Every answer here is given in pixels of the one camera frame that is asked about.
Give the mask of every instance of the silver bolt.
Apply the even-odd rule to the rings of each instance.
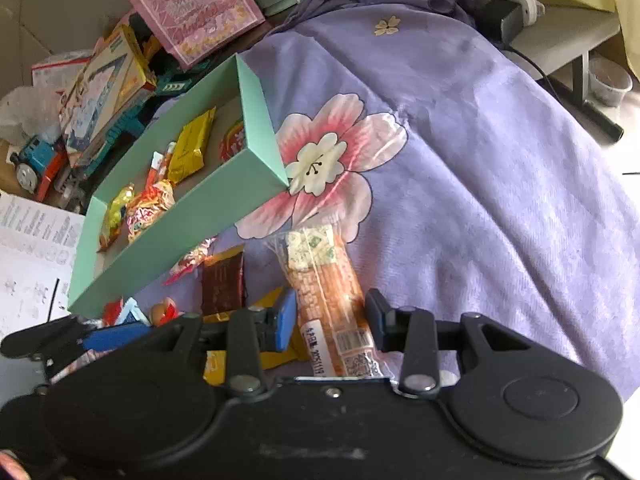
[[[327,397],[331,397],[332,399],[337,399],[338,397],[340,397],[342,395],[342,390],[340,388],[335,388],[335,387],[331,387],[331,388],[327,388],[324,391],[324,394]]]
[[[410,392],[421,394],[433,390],[436,387],[436,381],[429,375],[414,374],[408,376],[402,386]]]
[[[260,379],[252,375],[234,375],[229,380],[229,386],[236,392],[250,394],[260,389]]]

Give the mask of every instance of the power adapter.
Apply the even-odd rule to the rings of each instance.
[[[491,0],[474,17],[478,32],[499,48],[510,45],[524,28],[522,6],[511,0]]]

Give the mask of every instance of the pink flower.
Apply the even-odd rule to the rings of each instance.
[[[290,114],[276,133],[289,177],[283,191],[236,222],[242,238],[264,238],[292,218],[295,228],[340,224],[351,242],[371,208],[371,189],[360,174],[391,160],[406,143],[406,130],[389,113],[358,121],[357,94],[332,97],[311,120]]]

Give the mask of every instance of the green box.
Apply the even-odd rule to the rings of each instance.
[[[205,167],[174,190],[175,205],[132,244],[123,225],[118,240],[97,253],[109,202],[127,184],[142,190],[154,151],[164,153],[182,127],[216,106]],[[240,117],[246,145],[221,163],[218,145]],[[214,236],[287,189],[260,80],[234,55],[203,78],[133,144],[91,198],[69,288],[70,311],[102,315],[104,305],[135,294],[204,238]]]

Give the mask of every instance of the gray table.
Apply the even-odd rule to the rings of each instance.
[[[530,57],[547,75],[571,63],[572,88],[553,79],[554,88],[613,141],[620,140],[624,130],[587,101],[589,52],[619,31],[620,21],[617,14],[577,7],[547,6],[546,14],[539,17],[530,27],[526,27],[511,43],[513,48]],[[506,55],[534,79],[542,78],[522,58],[510,52]]]

